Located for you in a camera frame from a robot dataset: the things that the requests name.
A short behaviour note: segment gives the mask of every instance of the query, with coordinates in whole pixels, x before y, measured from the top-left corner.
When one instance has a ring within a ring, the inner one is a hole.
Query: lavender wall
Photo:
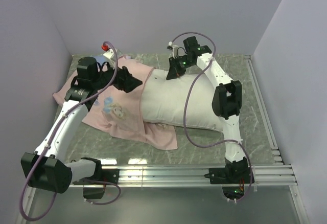
[[[312,224],[326,223],[327,0],[282,0],[254,69],[283,159]]]
[[[0,218],[14,223],[24,174],[20,158],[51,128],[52,93],[71,56],[40,0],[0,0]]]
[[[185,31],[208,34],[219,53],[253,54],[281,0],[43,0],[69,51],[165,53]]]

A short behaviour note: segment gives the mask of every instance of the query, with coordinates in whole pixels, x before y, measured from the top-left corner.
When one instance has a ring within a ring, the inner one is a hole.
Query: cartoon character
[[[111,97],[104,100],[103,112],[121,120],[125,120],[128,113],[127,110],[122,108],[119,104],[113,103],[113,99]]]

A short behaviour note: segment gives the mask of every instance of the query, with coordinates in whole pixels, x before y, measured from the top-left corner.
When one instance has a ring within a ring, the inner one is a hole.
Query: metal frame
[[[25,210],[25,213],[29,214],[31,210],[31,206],[34,200],[35,196],[35,188],[27,186],[26,192],[25,192],[25,197],[22,202],[22,206]],[[21,216],[21,214],[18,214],[17,219],[16,219],[16,224],[25,224],[27,221]]]
[[[290,186],[290,190],[300,223],[310,223],[298,186]]]
[[[168,165],[168,166],[103,166],[102,169],[119,169],[118,184],[121,187],[227,187],[235,185],[211,185],[204,175],[217,165]],[[296,186],[290,165],[253,166],[254,186]],[[72,188],[92,188],[98,185],[71,185]]]
[[[265,106],[265,103],[264,103],[264,100],[263,100],[263,97],[262,97],[262,94],[261,94],[261,91],[260,91],[260,88],[259,88],[258,81],[257,81],[256,76],[255,76],[255,72],[254,72],[254,69],[253,69],[252,62],[251,62],[251,55],[246,55],[246,56],[244,56],[244,58],[247,61],[247,68],[248,68],[249,75],[250,75],[250,78],[251,78],[252,86],[253,86],[253,89],[254,89],[256,100],[258,102],[258,106],[259,106],[259,109],[260,109],[262,120],[264,122],[264,126],[265,126],[265,129],[266,129],[266,134],[268,136],[268,140],[269,140],[269,144],[270,144],[270,148],[271,148],[271,152],[272,152],[273,158],[275,160],[274,164],[275,165],[283,165],[284,162],[283,162],[281,153],[279,151],[275,135],[274,135],[272,127],[271,127],[271,123],[270,123],[268,113],[267,113],[267,109],[266,109],[266,106]]]

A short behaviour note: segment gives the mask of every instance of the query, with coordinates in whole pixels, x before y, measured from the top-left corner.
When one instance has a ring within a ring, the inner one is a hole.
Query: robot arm
[[[36,160],[39,158],[45,147],[48,147],[48,141],[55,127],[62,119],[65,120],[58,128],[53,142],[48,151],[37,165],[28,185],[43,190],[57,193],[65,192],[72,182],[88,177],[92,180],[100,180],[102,173],[101,161],[91,158],[82,158],[77,162],[64,164],[64,158],[69,143],[73,138],[79,124],[90,111],[95,98],[78,106],[72,113],[66,117],[66,113],[79,102],[93,96],[98,90],[103,89],[113,77],[114,70],[108,62],[106,71],[92,57],[85,57],[79,60],[77,66],[77,76],[71,83],[71,88],[65,96],[61,113],[50,130],[49,134],[42,143],[35,149],[34,153],[25,153],[21,158],[21,165],[25,177],[29,174]],[[112,85],[126,93],[134,90],[142,84],[142,81],[134,78],[125,66],[118,68],[117,75]]]
[[[239,113],[242,106],[242,85],[239,81],[234,81],[219,66],[217,61],[212,58],[212,52],[208,46],[200,46],[195,36],[183,41],[185,55],[178,56],[179,46],[169,43],[168,49],[173,51],[173,56],[169,58],[170,68],[167,80],[182,76],[186,69],[197,65],[204,72],[213,87],[215,94],[212,101],[214,113],[218,116],[223,125],[225,140],[231,139],[241,143],[239,129]],[[241,146],[235,142],[226,142],[225,153],[225,173],[224,177],[228,183],[239,183],[240,179],[249,175],[248,162]]]

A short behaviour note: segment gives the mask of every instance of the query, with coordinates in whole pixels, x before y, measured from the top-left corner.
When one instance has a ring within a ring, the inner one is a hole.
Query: marble surface
[[[130,54],[143,64],[168,70],[169,54]],[[69,75],[76,69],[81,56],[74,56]],[[258,102],[251,83],[247,62],[243,55],[217,55],[216,60],[234,80],[243,85],[240,132],[243,144],[253,164],[274,163]],[[193,66],[188,73],[198,73]],[[163,151],[151,145],[111,137],[108,133],[81,124],[72,139],[66,161],[78,160],[83,156],[101,159],[103,164],[224,164],[225,146],[202,149],[193,146],[186,138],[183,128],[176,127],[178,149]],[[219,132],[189,129],[189,134],[198,144],[211,144],[223,139]]]

